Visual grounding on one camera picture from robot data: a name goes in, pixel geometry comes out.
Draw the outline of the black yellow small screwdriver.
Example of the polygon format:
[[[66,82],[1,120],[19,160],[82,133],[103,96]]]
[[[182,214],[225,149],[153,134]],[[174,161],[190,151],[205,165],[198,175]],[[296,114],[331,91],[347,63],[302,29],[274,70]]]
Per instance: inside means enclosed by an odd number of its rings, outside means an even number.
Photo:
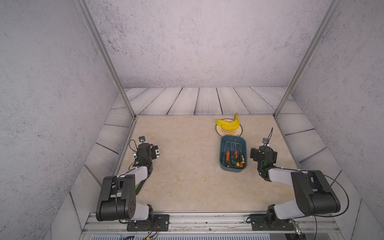
[[[240,157],[241,157],[241,163],[243,165],[245,163],[245,158],[244,158],[244,151],[241,145],[240,145]]]

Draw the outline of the orange small screwdriver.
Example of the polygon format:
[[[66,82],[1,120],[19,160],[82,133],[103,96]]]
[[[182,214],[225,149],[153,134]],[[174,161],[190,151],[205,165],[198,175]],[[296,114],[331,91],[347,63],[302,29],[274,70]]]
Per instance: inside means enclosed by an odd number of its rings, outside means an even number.
[[[236,161],[238,161],[238,159],[239,159],[238,144],[234,144],[234,148],[235,148],[234,158]]]

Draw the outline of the teal storage box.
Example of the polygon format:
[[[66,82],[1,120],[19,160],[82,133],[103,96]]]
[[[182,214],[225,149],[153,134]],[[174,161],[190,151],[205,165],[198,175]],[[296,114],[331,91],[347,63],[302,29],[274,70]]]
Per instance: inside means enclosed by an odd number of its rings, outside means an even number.
[[[240,157],[240,145],[242,146],[243,151],[244,151],[244,158],[245,158],[245,163],[243,164],[244,165],[243,168],[237,167],[236,164],[235,164],[235,166],[231,166],[231,161],[230,161],[230,166],[228,168],[226,168],[225,166],[222,165],[221,159],[222,159],[222,152],[223,152],[224,142],[232,143],[234,151],[235,151],[234,144],[238,144],[239,157]],[[222,139],[221,139],[221,144],[220,144],[219,163],[220,163],[220,167],[223,170],[225,170],[225,171],[234,172],[234,173],[240,173],[243,170],[245,170],[246,167],[248,166],[247,144],[246,144],[246,141],[242,137],[223,136]]]

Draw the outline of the large green black screwdriver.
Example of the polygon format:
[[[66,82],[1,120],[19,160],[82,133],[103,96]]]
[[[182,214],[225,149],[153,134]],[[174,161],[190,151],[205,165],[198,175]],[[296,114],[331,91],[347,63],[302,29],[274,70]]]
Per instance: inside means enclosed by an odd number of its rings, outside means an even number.
[[[228,142],[224,142],[221,163],[226,168],[228,168],[230,166],[230,165],[226,165],[226,152],[227,152],[227,149],[228,149]]]

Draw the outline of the black yellow dotted screwdriver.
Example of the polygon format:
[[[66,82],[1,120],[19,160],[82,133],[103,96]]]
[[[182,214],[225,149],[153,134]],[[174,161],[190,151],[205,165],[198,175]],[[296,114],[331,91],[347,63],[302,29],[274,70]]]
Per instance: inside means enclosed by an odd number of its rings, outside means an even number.
[[[237,167],[240,167],[240,165],[241,165],[241,160],[240,160],[239,156],[237,156],[236,165],[237,165]]]

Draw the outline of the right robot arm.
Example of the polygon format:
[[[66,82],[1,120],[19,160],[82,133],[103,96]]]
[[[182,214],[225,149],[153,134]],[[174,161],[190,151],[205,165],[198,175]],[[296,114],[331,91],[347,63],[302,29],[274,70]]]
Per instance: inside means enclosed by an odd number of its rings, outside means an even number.
[[[266,213],[268,224],[338,213],[341,210],[339,199],[321,171],[279,168],[275,166],[277,155],[278,153],[269,146],[252,148],[250,152],[250,158],[258,163],[258,173],[265,181],[288,185],[294,190],[293,200],[268,207]]]

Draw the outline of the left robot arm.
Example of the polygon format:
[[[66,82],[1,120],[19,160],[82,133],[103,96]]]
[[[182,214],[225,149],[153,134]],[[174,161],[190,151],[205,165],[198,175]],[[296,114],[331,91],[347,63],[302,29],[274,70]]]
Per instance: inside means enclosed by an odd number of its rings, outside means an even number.
[[[131,170],[103,179],[96,209],[99,222],[153,221],[152,206],[137,203],[136,196],[152,174],[153,160],[159,156],[158,146],[141,143],[134,151],[135,161]]]

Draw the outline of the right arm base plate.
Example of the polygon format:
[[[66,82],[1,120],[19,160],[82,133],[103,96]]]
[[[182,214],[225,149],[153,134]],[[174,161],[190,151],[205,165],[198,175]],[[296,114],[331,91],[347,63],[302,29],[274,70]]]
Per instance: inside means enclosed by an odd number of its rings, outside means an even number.
[[[292,220],[279,220],[267,214],[251,214],[246,223],[251,224],[253,231],[295,231],[296,227]]]

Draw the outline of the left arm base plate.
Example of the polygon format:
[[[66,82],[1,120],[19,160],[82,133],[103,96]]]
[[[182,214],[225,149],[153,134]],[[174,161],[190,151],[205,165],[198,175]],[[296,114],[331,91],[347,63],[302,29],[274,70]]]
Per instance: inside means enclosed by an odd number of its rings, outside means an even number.
[[[147,220],[128,221],[128,232],[167,232],[169,230],[170,215],[154,214],[150,215]]]

